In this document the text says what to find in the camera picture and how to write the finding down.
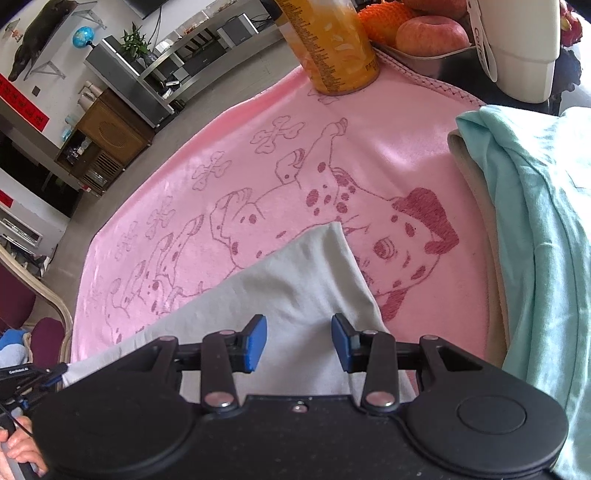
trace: wooden cabinet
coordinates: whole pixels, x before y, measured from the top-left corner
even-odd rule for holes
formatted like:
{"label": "wooden cabinet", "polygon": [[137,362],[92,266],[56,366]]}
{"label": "wooden cabinet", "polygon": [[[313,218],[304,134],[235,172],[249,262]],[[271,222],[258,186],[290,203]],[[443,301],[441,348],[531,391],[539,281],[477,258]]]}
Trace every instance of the wooden cabinet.
{"label": "wooden cabinet", "polygon": [[[82,155],[73,155],[86,137],[92,143]],[[56,162],[85,190],[102,195],[153,139],[148,124],[107,89],[78,122]]]}

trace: pink blanket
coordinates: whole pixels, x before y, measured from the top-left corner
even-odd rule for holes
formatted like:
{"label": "pink blanket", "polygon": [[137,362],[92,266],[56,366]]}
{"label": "pink blanket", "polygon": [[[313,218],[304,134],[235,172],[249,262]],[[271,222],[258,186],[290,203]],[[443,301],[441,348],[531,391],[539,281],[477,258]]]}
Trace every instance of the pink blanket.
{"label": "pink blanket", "polygon": [[483,356],[485,230],[446,142],[456,115],[477,106],[388,61],[352,95],[319,95],[296,69],[226,111],[92,241],[72,360],[334,220],[398,340],[433,333]]}

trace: red cushion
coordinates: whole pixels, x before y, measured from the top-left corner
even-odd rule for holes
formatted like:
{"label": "red cushion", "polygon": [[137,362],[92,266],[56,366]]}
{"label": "red cushion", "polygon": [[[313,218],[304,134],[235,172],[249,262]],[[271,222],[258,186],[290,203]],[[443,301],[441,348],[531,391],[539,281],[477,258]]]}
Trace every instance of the red cushion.
{"label": "red cushion", "polygon": [[41,368],[53,367],[59,359],[65,335],[61,322],[49,317],[39,320],[31,332],[33,363]]}
{"label": "red cushion", "polygon": [[19,329],[33,310],[35,294],[4,265],[0,265],[0,285],[0,332]]}

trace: metal tray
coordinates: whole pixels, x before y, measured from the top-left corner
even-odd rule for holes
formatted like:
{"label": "metal tray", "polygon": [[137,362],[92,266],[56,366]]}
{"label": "metal tray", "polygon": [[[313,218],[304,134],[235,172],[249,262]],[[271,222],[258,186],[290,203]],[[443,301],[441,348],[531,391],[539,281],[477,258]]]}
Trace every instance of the metal tray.
{"label": "metal tray", "polygon": [[458,50],[446,55],[439,55],[437,57],[413,57],[412,55],[406,55],[395,48],[374,41],[372,42],[372,45],[379,51],[384,52],[386,55],[398,60],[403,65],[406,65],[412,71],[436,80],[441,78],[441,74],[445,71],[447,66],[451,66],[451,64],[458,60],[475,60],[478,62],[478,53],[476,52],[475,46],[464,48],[463,50]]}

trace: human hand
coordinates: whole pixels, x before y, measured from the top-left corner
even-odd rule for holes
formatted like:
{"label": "human hand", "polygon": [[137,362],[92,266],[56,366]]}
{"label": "human hand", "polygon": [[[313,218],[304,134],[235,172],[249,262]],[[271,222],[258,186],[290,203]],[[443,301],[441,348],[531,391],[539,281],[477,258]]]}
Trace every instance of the human hand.
{"label": "human hand", "polygon": [[[29,432],[33,430],[33,424],[28,417],[19,417],[18,422]],[[17,431],[10,435],[10,438],[7,430],[0,430],[0,442],[7,442],[9,449],[6,456],[0,452],[0,480],[14,480],[6,457],[12,458],[18,463],[34,463],[38,468],[37,474],[39,476],[47,472],[47,465],[41,457],[41,452],[35,440],[29,437],[23,429],[17,428]]]}

